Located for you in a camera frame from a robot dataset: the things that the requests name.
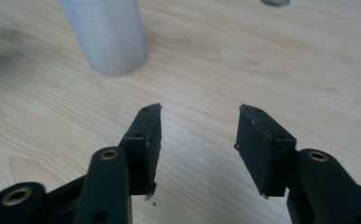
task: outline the screw hole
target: screw hole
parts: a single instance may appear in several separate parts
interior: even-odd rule
[[[101,159],[111,160],[111,159],[114,159],[117,155],[118,155],[118,153],[115,150],[109,149],[107,151],[102,152]]]
[[[308,156],[316,161],[328,161],[328,156],[320,152],[311,151]]]
[[[28,199],[32,195],[32,188],[20,187],[18,189],[14,189],[10,193],[8,193],[2,201],[3,205],[12,206],[18,203],[23,203],[26,199]]]
[[[99,211],[93,215],[92,221],[93,223],[102,223],[108,219],[108,212]]]

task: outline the table surface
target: table surface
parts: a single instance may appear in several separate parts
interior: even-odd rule
[[[134,223],[290,223],[238,152],[239,106],[267,111],[297,149],[336,157],[361,185],[361,1],[140,0],[148,59],[93,72],[58,1],[0,0],[0,190],[84,175],[137,111],[161,103],[154,197]]]

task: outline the metal screw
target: metal screw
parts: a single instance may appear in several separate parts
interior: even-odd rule
[[[25,186],[12,190],[2,200],[5,206],[12,206],[18,203],[23,203],[32,195],[32,188]]]
[[[328,161],[328,156],[326,156],[323,153],[317,152],[317,151],[310,151],[308,152],[308,156],[316,161]]]
[[[118,153],[114,149],[108,149],[101,154],[102,160],[111,160],[114,159]]]

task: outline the white cylinder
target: white cylinder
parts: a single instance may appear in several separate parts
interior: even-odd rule
[[[137,0],[60,0],[90,67],[120,76],[147,58]]]

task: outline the wooden table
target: wooden table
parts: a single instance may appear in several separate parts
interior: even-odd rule
[[[0,190],[47,190],[86,173],[137,111],[162,108],[156,195],[134,223],[290,223],[258,195],[235,143],[239,106],[260,107],[335,156],[361,185],[361,1],[140,0],[148,60],[91,71],[57,1],[0,0]]]

